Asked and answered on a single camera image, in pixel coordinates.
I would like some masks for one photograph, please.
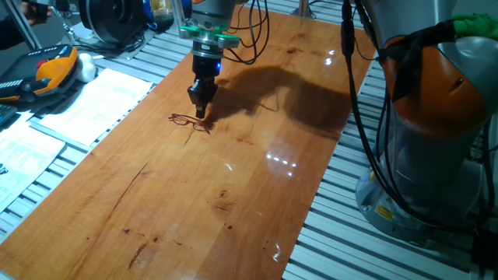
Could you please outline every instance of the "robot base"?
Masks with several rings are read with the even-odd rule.
[[[411,180],[402,176],[399,176],[397,181],[405,200],[414,210],[432,219],[455,224],[473,215],[472,210],[475,208],[481,187],[486,185],[486,179],[481,178],[482,172],[482,167],[478,163],[466,160],[458,175],[446,186],[416,186]],[[394,238],[421,242],[447,240],[452,235],[427,226],[400,209],[384,192],[371,170],[359,179],[356,186],[356,202],[371,225]]]

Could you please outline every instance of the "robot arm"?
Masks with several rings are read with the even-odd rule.
[[[247,0],[192,0],[191,26],[182,26],[180,37],[194,41],[192,53],[194,85],[188,95],[197,110],[196,117],[205,117],[205,108],[212,102],[218,86],[215,77],[221,70],[223,50],[238,47],[239,38],[224,35],[230,28],[236,4]]]
[[[372,166],[356,188],[360,211],[380,231],[403,240],[434,238],[434,229],[479,228],[494,202],[489,155],[484,148],[484,167],[465,157],[498,109],[498,81],[488,74],[498,71],[498,42],[483,37],[455,41],[452,0],[356,3],[384,70],[386,115],[391,104],[396,112],[377,132],[384,135],[384,156],[375,159],[352,85],[353,112]],[[344,5],[342,47],[350,70],[354,29],[351,6]],[[391,136],[390,123],[396,124]],[[482,199],[485,185],[488,201]]]

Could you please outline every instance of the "black cable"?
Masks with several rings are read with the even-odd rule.
[[[237,13],[237,27],[230,27],[230,29],[233,29],[235,31],[233,32],[230,32],[230,31],[226,31],[228,34],[235,34],[238,30],[239,30],[239,26],[240,26],[240,12],[242,12],[242,8],[244,7],[244,5],[246,5],[246,3],[242,4],[240,6],[240,9],[239,9],[239,12]]]
[[[498,149],[498,145],[492,147],[491,149],[489,149],[489,152],[492,152],[492,151],[496,151]]]
[[[244,7],[244,5],[242,5],[239,9],[239,12],[237,13],[237,27],[233,27],[231,26],[230,29],[232,30],[235,30],[235,32],[228,32],[227,33],[230,33],[230,34],[235,34],[238,30],[248,30],[250,27],[249,26],[246,26],[246,27],[240,27],[240,12],[242,12],[242,8]],[[264,19],[260,22],[260,23],[257,23],[257,24],[254,24],[253,27],[258,27],[258,26],[261,26],[263,23],[265,23],[265,21],[268,19],[268,13],[266,13]]]
[[[381,147],[380,147],[380,140],[381,140],[381,129],[382,129],[382,120],[384,119],[384,114],[386,112],[386,103],[389,102],[389,95],[386,93],[386,96],[384,97],[384,104],[382,105],[382,111],[381,111],[381,119],[379,121],[379,125],[377,126],[377,136],[375,137],[375,156],[377,156],[377,161],[381,161]]]
[[[376,61],[378,58],[365,58],[363,56],[363,54],[361,53],[361,51],[359,51],[359,45],[358,45],[358,40],[356,39],[355,37],[355,45],[356,45],[356,49],[358,50],[358,54],[361,58],[363,58],[364,60],[366,61]]]
[[[86,45],[86,44],[73,44],[73,47],[85,47],[88,48],[92,51],[99,51],[99,52],[113,52],[113,51],[136,51],[139,47],[141,47],[146,41],[146,37],[144,35],[140,36],[140,39],[138,39],[135,43],[132,45],[125,47],[125,48],[107,48],[107,47],[94,47],[92,45]]]
[[[315,3],[320,3],[320,2],[326,3],[327,1],[324,1],[324,0],[315,0],[315,1],[312,1],[312,2],[308,3],[308,5],[313,5]]]
[[[482,164],[484,166],[485,174],[486,174],[486,183],[488,184],[488,203],[487,206],[482,209],[484,211],[484,214],[481,215],[481,219],[479,220],[479,223],[484,224],[489,217],[493,214],[493,208],[495,205],[495,186],[493,183],[493,175],[492,175],[492,170],[491,170],[491,162],[489,159],[489,126],[490,126],[490,121],[486,122],[484,125],[484,133],[482,135]]]
[[[265,51],[266,47],[268,46],[268,41],[270,39],[270,15],[268,14],[268,3],[267,3],[267,0],[265,0],[265,12],[266,14],[268,15],[268,19],[266,20],[266,26],[267,26],[267,34],[266,34],[266,40],[265,40],[265,44],[263,45],[263,48],[259,51],[258,54],[256,54],[254,56],[254,58],[252,58],[251,60],[248,60],[248,61],[245,61],[244,59],[242,59],[235,51],[233,51],[232,49],[228,49],[229,52],[231,52],[236,59],[234,58],[229,58],[227,56],[225,56],[225,58],[229,61],[234,61],[234,62],[240,62],[240,63],[244,63],[246,65],[252,65],[256,62],[256,59],[259,58],[261,56],[261,54],[263,53],[263,51]]]
[[[259,23],[261,23],[263,19],[262,19],[262,17],[261,17],[261,6],[259,5],[259,0],[256,0],[256,3],[258,4],[258,11],[259,11]],[[249,25],[250,25],[250,26],[249,26],[249,30],[250,30],[252,33],[254,33],[254,31],[253,31],[253,28],[254,28],[254,27],[253,27],[251,24],[249,24]],[[253,41],[252,41],[252,45],[246,45],[242,39],[240,39],[240,43],[241,43],[244,47],[246,47],[246,48],[250,48],[250,47],[254,47],[254,46],[256,46],[256,44],[257,44],[257,43],[258,43],[258,41],[259,41],[259,38],[261,37],[261,32],[262,32],[262,28],[261,28],[261,27],[259,27],[258,37],[256,38],[256,40],[253,40]]]

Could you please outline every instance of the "scratch on wood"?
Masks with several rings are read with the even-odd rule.
[[[223,208],[223,207],[221,207],[221,206],[216,206],[216,207],[217,207],[217,208],[222,209],[223,211],[227,211],[227,212],[231,213],[231,211],[230,211],[230,210],[228,210],[227,208]]]
[[[191,132],[191,133],[188,135],[187,141],[185,141],[185,143],[184,143],[184,147],[185,147],[185,145],[187,145],[188,140],[190,140],[190,137],[192,136],[192,133],[194,133],[194,132],[195,132],[195,131]]]
[[[132,266],[135,263],[137,257],[140,255],[142,250],[144,250],[146,247],[147,247],[147,243],[141,245],[140,248],[135,252],[135,256],[133,256],[132,261],[130,261],[130,265],[128,266],[128,269],[132,269]]]
[[[100,236],[102,235],[102,232],[103,232],[103,228],[105,227],[105,225],[109,222],[109,219],[110,217],[114,214],[114,211],[116,210],[116,207],[121,203],[121,199],[123,199],[123,197],[128,193],[130,187],[133,185],[133,182],[135,182],[136,178],[140,175],[140,173],[146,168],[148,163],[146,163],[141,169],[140,171],[137,173],[137,175],[133,178],[132,182],[128,185],[128,187],[126,188],[126,190],[123,192],[123,194],[119,197],[119,200],[117,200],[117,203],[116,205],[114,206],[114,208],[112,209],[112,211],[110,212],[109,216],[107,217],[106,221],[102,224],[102,228],[100,229],[100,232],[99,232],[99,235],[93,239],[93,242],[92,244],[88,247],[87,250],[85,250],[85,253],[82,254],[78,261],[76,262],[77,264],[79,264],[78,268],[76,269],[76,275],[79,274],[79,272],[81,271],[81,269],[83,268],[83,265],[86,263],[86,259],[89,257],[89,252],[92,251],[93,247],[95,246],[95,244],[97,243],[97,241],[99,240]]]

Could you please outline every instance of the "wood grain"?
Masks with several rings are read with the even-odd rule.
[[[270,19],[255,65],[223,61],[212,134],[167,120],[195,114],[188,55],[0,246],[0,270],[18,280],[280,278],[350,103],[339,26]],[[372,57],[365,33],[356,37]],[[357,87],[368,65],[354,56]]]

